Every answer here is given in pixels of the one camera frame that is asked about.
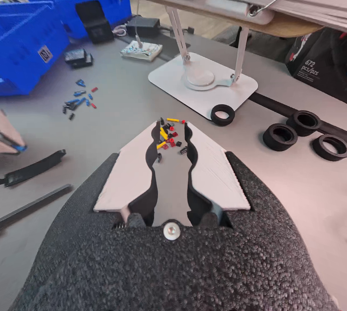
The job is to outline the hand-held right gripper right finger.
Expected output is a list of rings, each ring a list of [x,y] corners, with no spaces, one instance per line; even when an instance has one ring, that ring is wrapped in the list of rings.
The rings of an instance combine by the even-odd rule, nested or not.
[[[187,201],[193,216],[250,210],[251,205],[227,158],[227,151],[190,122],[184,126],[188,173]]]

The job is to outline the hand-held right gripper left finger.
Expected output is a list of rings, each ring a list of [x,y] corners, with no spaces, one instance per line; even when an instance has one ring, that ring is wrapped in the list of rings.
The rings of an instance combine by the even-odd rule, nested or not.
[[[151,213],[158,200],[153,164],[159,135],[160,122],[155,121],[120,149],[94,212],[119,212],[123,218]]]

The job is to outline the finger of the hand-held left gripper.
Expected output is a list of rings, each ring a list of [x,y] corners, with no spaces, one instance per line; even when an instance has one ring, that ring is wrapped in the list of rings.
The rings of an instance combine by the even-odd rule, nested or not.
[[[20,133],[13,127],[3,110],[0,110],[0,133],[12,145],[25,147]]]
[[[16,153],[14,146],[16,143],[4,137],[0,138],[0,153]]]

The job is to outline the black curved panel piece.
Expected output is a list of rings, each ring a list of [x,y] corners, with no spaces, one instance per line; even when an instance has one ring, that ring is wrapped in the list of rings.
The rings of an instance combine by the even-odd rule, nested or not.
[[[32,165],[6,174],[4,178],[0,179],[0,184],[4,185],[4,187],[11,187],[34,178],[59,164],[65,155],[65,149],[56,151],[50,156],[37,161]]]

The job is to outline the pile of red yellow black bricks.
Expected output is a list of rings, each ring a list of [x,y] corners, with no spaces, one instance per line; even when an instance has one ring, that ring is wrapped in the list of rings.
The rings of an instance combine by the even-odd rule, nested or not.
[[[184,146],[183,135],[179,135],[178,128],[184,124],[185,120],[176,118],[161,117],[159,119],[159,140],[157,142],[158,162],[162,159],[162,151],[175,149],[179,155],[187,153],[187,146]]]

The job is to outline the long black lego beam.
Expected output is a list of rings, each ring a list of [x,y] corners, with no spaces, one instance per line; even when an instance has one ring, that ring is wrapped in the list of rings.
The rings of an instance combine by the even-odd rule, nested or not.
[[[55,189],[54,191],[34,200],[19,209],[12,211],[11,213],[0,218],[0,230],[11,226],[15,222],[25,218],[26,216],[34,213],[35,211],[43,208],[44,206],[52,203],[54,200],[70,193],[74,187],[71,184],[66,184],[62,187]]]

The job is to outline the black rubber tyre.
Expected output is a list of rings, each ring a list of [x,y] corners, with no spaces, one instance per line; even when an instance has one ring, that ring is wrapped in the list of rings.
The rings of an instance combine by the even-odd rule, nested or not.
[[[297,132],[292,127],[283,123],[270,125],[263,134],[265,145],[277,152],[288,150],[297,140]]]
[[[336,149],[336,152],[329,150],[324,143],[328,143]],[[336,162],[347,157],[347,144],[342,138],[332,135],[323,134],[312,140],[312,148],[314,152],[321,158]]]
[[[298,136],[306,137],[317,131],[321,127],[322,121],[310,111],[299,110],[287,119],[286,125],[293,128]]]
[[[228,117],[227,118],[220,118],[219,116],[217,116],[217,112],[226,113],[228,115]],[[210,117],[211,117],[211,121],[214,122],[216,125],[228,126],[233,122],[233,120],[235,118],[235,111],[229,105],[219,104],[219,105],[215,105],[212,108]]]

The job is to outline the pile of blue black pins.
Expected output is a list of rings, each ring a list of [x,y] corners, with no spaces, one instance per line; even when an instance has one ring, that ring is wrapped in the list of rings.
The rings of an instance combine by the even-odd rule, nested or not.
[[[82,79],[77,80],[76,85],[81,87],[81,89],[74,91],[73,98],[65,101],[62,105],[62,113],[67,116],[69,121],[73,121],[75,119],[76,110],[82,105],[97,109],[94,102],[94,94],[98,91],[98,88],[93,87],[87,90],[87,85]]]

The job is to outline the white lamp stand base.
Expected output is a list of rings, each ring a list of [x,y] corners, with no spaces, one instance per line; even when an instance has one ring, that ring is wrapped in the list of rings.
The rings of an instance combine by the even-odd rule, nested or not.
[[[250,5],[233,0],[148,0],[164,5],[180,55],[153,70],[150,83],[176,98],[208,120],[215,105],[238,109],[258,88],[253,78],[242,74],[249,28],[279,37],[315,32],[322,26],[272,10],[249,14]],[[188,51],[178,9],[223,18],[241,26],[235,69]]]

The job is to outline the folded printed sticker sheet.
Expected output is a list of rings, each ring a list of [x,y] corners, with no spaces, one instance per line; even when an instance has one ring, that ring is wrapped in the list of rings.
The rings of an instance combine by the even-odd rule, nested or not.
[[[162,52],[163,45],[132,40],[125,48],[120,51],[124,58],[131,58],[142,61],[152,62]]]

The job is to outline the toy car set box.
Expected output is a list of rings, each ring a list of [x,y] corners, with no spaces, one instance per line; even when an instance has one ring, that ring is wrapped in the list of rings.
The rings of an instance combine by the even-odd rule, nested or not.
[[[285,65],[290,75],[347,103],[347,33],[324,28],[295,39]]]

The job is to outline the black power adapter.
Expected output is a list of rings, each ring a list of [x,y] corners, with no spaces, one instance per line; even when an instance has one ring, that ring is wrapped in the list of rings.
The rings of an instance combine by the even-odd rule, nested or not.
[[[144,18],[137,15],[127,22],[126,31],[132,37],[137,34],[140,38],[153,38],[159,34],[160,26],[159,18]]]

